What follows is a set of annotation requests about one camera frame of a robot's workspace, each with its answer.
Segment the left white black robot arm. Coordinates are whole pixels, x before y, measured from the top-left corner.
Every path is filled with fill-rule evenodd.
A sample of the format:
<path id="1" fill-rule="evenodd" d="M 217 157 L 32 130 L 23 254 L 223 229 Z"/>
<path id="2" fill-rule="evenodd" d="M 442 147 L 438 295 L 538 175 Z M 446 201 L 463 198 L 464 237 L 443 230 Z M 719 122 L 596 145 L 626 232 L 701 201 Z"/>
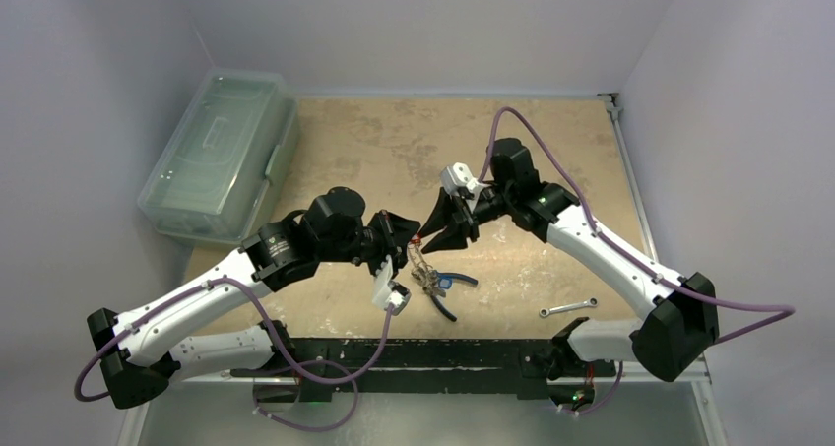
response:
<path id="1" fill-rule="evenodd" d="M 88 328 L 96 347 L 104 397 L 127 410 L 161 394 L 171 383 L 228 369 L 290 369 L 316 381 L 294 357 L 289 336 L 263 315 L 255 326 L 204 336 L 201 329 L 244 304 L 312 278 L 323 263 L 366 266 L 373 304 L 388 317 L 408 304 L 409 291 L 396 280 L 420 224 L 386 210 L 364 217 L 363 198 L 347 187 L 317 196 L 305 210 L 261 226 L 205 273 L 140 307 L 92 313 Z"/>

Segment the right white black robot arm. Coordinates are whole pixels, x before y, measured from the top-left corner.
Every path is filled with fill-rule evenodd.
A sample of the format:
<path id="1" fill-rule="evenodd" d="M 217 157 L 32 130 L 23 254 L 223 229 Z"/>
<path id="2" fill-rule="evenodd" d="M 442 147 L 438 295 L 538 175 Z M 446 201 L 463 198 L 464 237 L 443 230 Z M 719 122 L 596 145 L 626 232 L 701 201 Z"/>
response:
<path id="1" fill-rule="evenodd" d="M 436 204 L 418 235 L 425 254 L 465 249 L 481 224 L 508 216 L 520 229 L 580 262 L 633 310 L 632 319 L 579 317 L 552 339 L 552 377 L 575 374 L 594 361 L 634 361 L 673 382 L 719 336 L 713 283 L 684 277 L 656 263 L 587 217 L 577 196 L 544 182 L 530 151 L 516 138 L 498 140 L 491 181 L 482 183 L 463 163 L 447 166 Z"/>

